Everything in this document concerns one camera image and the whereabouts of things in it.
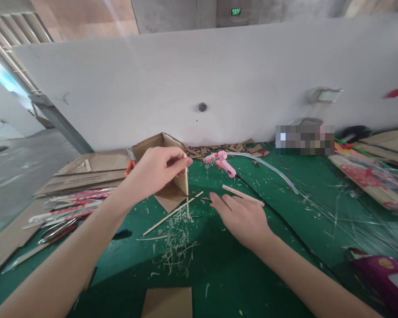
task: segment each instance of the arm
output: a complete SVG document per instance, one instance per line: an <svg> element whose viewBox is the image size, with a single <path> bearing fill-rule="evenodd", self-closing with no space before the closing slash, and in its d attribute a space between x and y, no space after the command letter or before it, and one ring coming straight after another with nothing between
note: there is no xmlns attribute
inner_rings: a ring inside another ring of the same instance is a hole
<svg viewBox="0 0 398 318"><path fill-rule="evenodd" d="M148 149L121 185L5 300L0 317L65 317L131 208L192 164L183 154L177 147Z"/></svg>
<svg viewBox="0 0 398 318"><path fill-rule="evenodd" d="M227 194L220 198L211 193L210 198L234 237L279 275L316 317L382 318L279 239L260 206Z"/></svg>

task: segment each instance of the hand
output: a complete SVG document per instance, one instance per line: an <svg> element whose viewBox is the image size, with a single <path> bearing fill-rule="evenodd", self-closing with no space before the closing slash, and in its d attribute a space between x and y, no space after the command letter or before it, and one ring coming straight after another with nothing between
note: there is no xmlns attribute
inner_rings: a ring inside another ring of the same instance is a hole
<svg viewBox="0 0 398 318"><path fill-rule="evenodd" d="M149 148L123 182L128 184L127 195L140 202L161 190L176 175L184 177L184 169L192 163L178 147Z"/></svg>
<svg viewBox="0 0 398 318"><path fill-rule="evenodd" d="M224 194L210 193L211 206L217 210L224 225L245 247L258 252L275 235L267 224L267 216L257 203Z"/></svg>

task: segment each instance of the green exit sign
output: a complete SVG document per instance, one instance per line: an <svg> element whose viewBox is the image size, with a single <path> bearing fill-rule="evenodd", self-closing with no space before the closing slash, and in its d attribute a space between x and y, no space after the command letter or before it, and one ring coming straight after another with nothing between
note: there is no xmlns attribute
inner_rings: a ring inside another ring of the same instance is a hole
<svg viewBox="0 0 398 318"><path fill-rule="evenodd" d="M231 15L240 15L242 8L231 8Z"/></svg>

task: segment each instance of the metal railing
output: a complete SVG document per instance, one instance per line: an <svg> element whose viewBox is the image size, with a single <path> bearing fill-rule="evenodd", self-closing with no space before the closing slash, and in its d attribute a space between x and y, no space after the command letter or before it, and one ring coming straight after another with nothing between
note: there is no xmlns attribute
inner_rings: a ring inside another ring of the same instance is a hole
<svg viewBox="0 0 398 318"><path fill-rule="evenodd" d="M13 53L22 44L48 43L53 39L35 12L0 15L0 62L29 94L41 94Z"/></svg>

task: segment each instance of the wooden skewer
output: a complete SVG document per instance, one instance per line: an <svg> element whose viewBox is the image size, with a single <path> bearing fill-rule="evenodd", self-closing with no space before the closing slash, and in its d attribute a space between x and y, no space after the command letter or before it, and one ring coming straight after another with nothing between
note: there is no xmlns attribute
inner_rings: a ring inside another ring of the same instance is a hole
<svg viewBox="0 0 398 318"><path fill-rule="evenodd" d="M231 192L231 193L233 193L233 194L236 194L237 196L240 196L240 197L242 197L242 198L244 198L244 199L247 199L247 200L256 202L256 203L258 203L261 207L264 207L264 205L265 205L264 202L262 202L262 201L260 201L260 200L257 200L257 199L255 199L255 198L253 198L253 197L251 197L251 196L249 196L249 195L247 195L247 194L244 194L243 192L240 192L240 191L238 191L238 190L236 190L236 189L230 188L229 186L222 185L222 188L223 188L224 190L227 190L227 191L229 191L229 192Z"/></svg>
<svg viewBox="0 0 398 318"><path fill-rule="evenodd" d="M186 192L187 192L186 194L189 195L189 178L188 178L188 176L187 176L187 167L184 168L184 177L186 178L186 179L185 179L185 182L186 182ZM186 199L186 204L187 204L187 218L190 219L189 198Z"/></svg>
<svg viewBox="0 0 398 318"><path fill-rule="evenodd" d="M188 202L192 202L195 198L197 198L198 196L200 196L203 193L200 192L198 194L195 195L194 198L191 198L190 200L188 200L186 203L184 203L183 205L181 205L180 207L176 208L174 211L172 211L170 214L168 214L165 218L163 218L161 221L159 221L158 223L156 223L155 225L153 225L150 229L148 229L146 232L143 233L143 236L148 235L151 231L153 231L154 229L156 229L158 226L160 226L162 223L165 222L165 220L167 220L168 218L170 218L171 216L173 216L176 212L180 211L185 205L188 204Z"/></svg>

